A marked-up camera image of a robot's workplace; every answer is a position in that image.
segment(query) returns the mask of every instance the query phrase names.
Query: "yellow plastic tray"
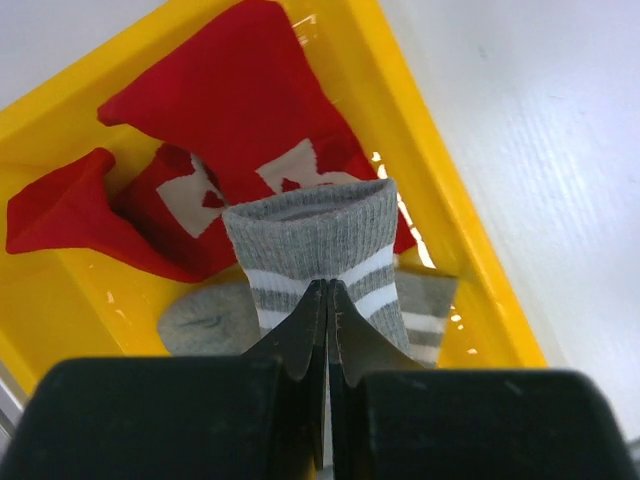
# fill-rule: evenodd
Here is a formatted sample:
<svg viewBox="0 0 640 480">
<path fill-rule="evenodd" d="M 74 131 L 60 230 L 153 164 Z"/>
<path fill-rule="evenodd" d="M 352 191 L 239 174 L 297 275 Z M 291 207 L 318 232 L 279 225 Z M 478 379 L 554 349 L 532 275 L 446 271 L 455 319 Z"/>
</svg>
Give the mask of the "yellow plastic tray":
<svg viewBox="0 0 640 480">
<path fill-rule="evenodd" d="M 106 128 L 96 108 L 233 0 L 169 1 L 0 113 L 0 198 L 96 146 L 110 149 L 116 191 L 156 140 Z M 444 367 L 542 366 L 544 358 L 374 0 L 284 0 L 320 82 L 400 188 L 436 266 L 460 278 Z M 3 242 L 6 234 L 2 222 Z M 417 252 L 402 258 L 419 268 Z M 223 272 L 211 282 L 238 275 Z M 31 392 L 74 356 L 157 355 L 156 321 L 198 288 L 85 249 L 0 253 L 0 357 Z"/>
</svg>

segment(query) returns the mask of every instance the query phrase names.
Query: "red fabric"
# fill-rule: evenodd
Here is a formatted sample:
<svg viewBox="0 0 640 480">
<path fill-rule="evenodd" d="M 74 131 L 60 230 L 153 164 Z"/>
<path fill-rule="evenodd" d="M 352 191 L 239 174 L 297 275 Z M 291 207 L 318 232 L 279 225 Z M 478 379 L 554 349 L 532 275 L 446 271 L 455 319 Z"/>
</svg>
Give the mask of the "red fabric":
<svg viewBox="0 0 640 480">
<path fill-rule="evenodd" d="M 275 2 L 246 0 L 228 9 L 102 105 L 98 117 L 197 154 L 231 204 L 329 183 L 285 176 L 276 190 L 258 173 L 305 141 L 317 157 L 315 173 L 376 178 Z M 413 245 L 400 216 L 395 251 Z"/>
<path fill-rule="evenodd" d="M 155 192 L 166 180 L 193 172 L 189 154 L 159 149 L 116 197 L 119 215 L 109 207 L 103 185 L 114 164 L 110 152 L 97 148 L 27 185 L 7 206 L 7 252 L 86 247 L 184 282 L 199 282 L 235 262 L 220 218 L 197 240 L 187 238 Z"/>
</svg>

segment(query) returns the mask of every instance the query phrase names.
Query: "sock cuff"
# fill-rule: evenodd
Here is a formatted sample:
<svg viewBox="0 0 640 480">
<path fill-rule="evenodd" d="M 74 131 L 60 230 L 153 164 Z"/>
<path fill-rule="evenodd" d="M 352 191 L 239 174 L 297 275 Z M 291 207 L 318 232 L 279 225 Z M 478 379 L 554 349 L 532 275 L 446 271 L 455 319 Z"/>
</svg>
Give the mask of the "sock cuff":
<svg viewBox="0 0 640 480">
<path fill-rule="evenodd" d="M 301 189 L 236 205 L 223 220 L 243 269 L 337 278 L 377 256 L 376 268 L 390 262 L 397 189 L 391 179 Z"/>
</svg>

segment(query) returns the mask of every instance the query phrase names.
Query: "white surface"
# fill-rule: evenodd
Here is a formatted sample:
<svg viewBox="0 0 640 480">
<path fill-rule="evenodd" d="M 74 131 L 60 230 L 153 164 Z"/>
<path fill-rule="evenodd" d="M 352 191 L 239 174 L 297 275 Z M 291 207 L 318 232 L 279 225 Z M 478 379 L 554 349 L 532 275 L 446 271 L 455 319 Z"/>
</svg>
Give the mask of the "white surface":
<svg viewBox="0 0 640 480">
<path fill-rule="evenodd" d="M 0 109 L 164 0 L 0 0 Z"/>
<path fill-rule="evenodd" d="M 640 3 L 381 3 L 548 361 L 640 436 Z"/>
</svg>

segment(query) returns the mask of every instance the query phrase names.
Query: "red sock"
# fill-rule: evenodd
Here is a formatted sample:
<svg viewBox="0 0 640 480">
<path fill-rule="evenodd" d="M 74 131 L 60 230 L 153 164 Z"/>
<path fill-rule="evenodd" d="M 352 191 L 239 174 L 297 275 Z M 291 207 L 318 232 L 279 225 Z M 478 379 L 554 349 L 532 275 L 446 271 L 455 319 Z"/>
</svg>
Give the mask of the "red sock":
<svg viewBox="0 0 640 480">
<path fill-rule="evenodd" d="M 164 184 L 165 198 L 180 214 L 180 206 L 171 203 L 176 187 L 167 180 L 190 174 L 193 177 L 195 170 L 190 164 L 186 152 L 163 146 L 149 167 L 116 197 L 119 216 L 109 207 L 103 184 L 115 161 L 110 152 L 97 148 L 27 185 L 9 200 L 6 250 L 23 253 L 86 247 L 162 277 L 184 282 L 204 280 L 235 262 L 221 218 L 216 220 L 206 211 L 205 218 L 214 220 L 194 239 L 168 213 L 155 192 Z M 206 173 L 194 179 L 196 182 L 190 184 L 193 188 L 206 185 Z M 210 191 L 213 198 L 205 196 L 203 202 L 220 207 L 215 189 Z M 203 228 L 195 212 L 181 220 L 193 234 Z M 207 245 L 210 237 L 217 243 Z"/>
<path fill-rule="evenodd" d="M 231 7 L 102 105 L 98 116 L 194 152 L 231 204 L 296 184 L 376 178 L 275 2 Z M 308 157 L 309 149 L 315 162 L 287 163 L 305 151 Z M 400 217 L 395 250 L 413 245 Z"/>
</svg>

